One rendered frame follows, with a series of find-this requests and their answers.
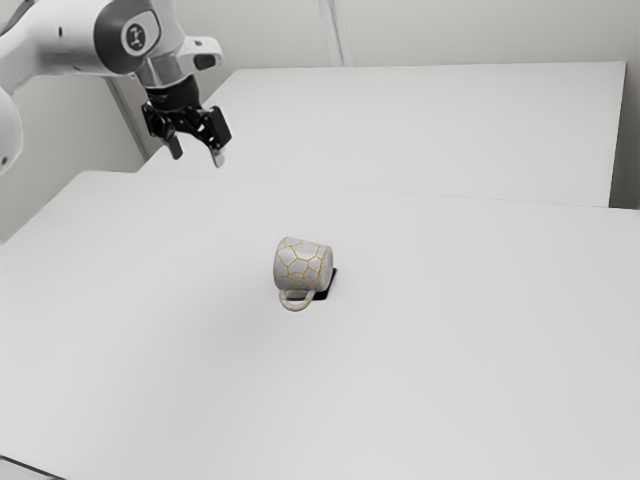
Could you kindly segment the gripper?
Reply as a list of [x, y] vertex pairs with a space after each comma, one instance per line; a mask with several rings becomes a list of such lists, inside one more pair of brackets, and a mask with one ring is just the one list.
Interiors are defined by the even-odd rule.
[[195, 78], [163, 88], [146, 88], [147, 100], [142, 105], [143, 119], [150, 136], [168, 148], [174, 160], [183, 155], [177, 132], [198, 138], [209, 150], [216, 168], [225, 163], [224, 149], [232, 134], [222, 110], [204, 109]]

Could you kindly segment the white mug with gold cracks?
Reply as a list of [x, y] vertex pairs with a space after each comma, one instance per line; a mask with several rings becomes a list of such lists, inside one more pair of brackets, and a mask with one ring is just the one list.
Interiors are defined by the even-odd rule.
[[273, 262], [273, 278], [279, 301], [290, 312], [306, 309], [317, 293], [331, 285], [334, 252], [329, 245], [284, 237]]

